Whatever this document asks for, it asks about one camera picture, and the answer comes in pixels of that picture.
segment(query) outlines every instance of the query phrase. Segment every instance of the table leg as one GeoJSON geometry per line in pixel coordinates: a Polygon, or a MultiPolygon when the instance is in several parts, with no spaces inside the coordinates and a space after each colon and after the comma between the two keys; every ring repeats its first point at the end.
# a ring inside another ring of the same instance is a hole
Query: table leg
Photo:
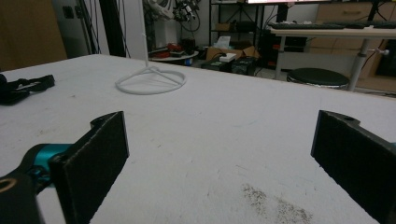
{"type": "Polygon", "coordinates": [[[361,69],[363,68],[364,62],[366,61],[367,50],[369,48],[369,39],[364,39],[363,44],[361,45],[361,51],[355,58],[355,62],[352,66],[350,81],[348,90],[354,91],[356,83],[358,82],[359,75],[361,74],[361,69]]]}
{"type": "Polygon", "coordinates": [[[275,79],[279,79],[279,76],[280,76],[280,70],[282,68],[282,61],[283,61],[283,54],[285,53],[285,41],[286,41],[286,37],[282,36],[280,39],[280,47],[279,47],[279,50],[277,51],[275,79]]]}

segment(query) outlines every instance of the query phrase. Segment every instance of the black strap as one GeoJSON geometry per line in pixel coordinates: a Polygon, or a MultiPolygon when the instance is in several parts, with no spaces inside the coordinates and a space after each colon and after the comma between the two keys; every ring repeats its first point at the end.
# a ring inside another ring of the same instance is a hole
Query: black strap
{"type": "Polygon", "coordinates": [[[0,105],[14,105],[28,97],[31,91],[45,91],[54,85],[53,75],[7,82],[6,77],[0,74],[0,105]]]}

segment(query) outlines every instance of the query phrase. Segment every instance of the desk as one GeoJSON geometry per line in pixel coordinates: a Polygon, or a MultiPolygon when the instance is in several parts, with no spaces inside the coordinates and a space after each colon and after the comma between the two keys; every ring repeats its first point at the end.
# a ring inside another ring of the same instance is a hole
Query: desk
{"type": "Polygon", "coordinates": [[[374,29],[373,27],[366,27],[364,29],[342,29],[342,30],[276,30],[271,29],[271,33],[281,36],[279,53],[276,63],[276,78],[279,77],[286,36],[308,36],[308,37],[338,37],[338,38],[362,38],[363,43],[361,50],[355,58],[352,65],[350,82],[348,86],[349,91],[354,91],[356,83],[358,82],[361,68],[364,65],[367,56],[368,44],[370,39],[395,39],[396,29],[374,29]]]}
{"type": "MultiPolygon", "coordinates": [[[[9,81],[53,74],[56,85],[0,106],[0,176],[30,147],[74,143],[92,119],[122,110],[131,156],[92,224],[376,223],[310,151],[320,109],[395,142],[394,99],[150,64],[188,81],[164,94],[126,94],[114,82],[145,62],[105,55],[5,72],[9,81]]],[[[38,200],[47,223],[64,223],[55,189],[38,200]]]]}

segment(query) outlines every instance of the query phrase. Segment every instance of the round stool seat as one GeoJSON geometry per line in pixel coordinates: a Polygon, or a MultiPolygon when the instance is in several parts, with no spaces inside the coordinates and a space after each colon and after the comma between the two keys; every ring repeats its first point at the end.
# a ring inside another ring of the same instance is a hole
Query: round stool seat
{"type": "Polygon", "coordinates": [[[345,90],[349,83],[347,77],[321,68],[294,69],[288,73],[288,81],[337,90],[345,90]]]}

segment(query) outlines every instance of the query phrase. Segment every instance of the wooden panel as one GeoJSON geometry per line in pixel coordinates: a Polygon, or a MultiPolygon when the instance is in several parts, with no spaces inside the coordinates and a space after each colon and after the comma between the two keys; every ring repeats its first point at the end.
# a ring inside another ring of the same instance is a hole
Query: wooden panel
{"type": "Polygon", "coordinates": [[[67,59],[50,0],[0,0],[0,69],[67,59]]]}
{"type": "MultiPolygon", "coordinates": [[[[386,3],[380,8],[381,15],[390,18],[394,3],[386,3]]],[[[321,4],[318,7],[317,21],[358,21],[367,20],[371,3],[321,4]]],[[[383,20],[378,14],[375,20],[383,20]]]]}

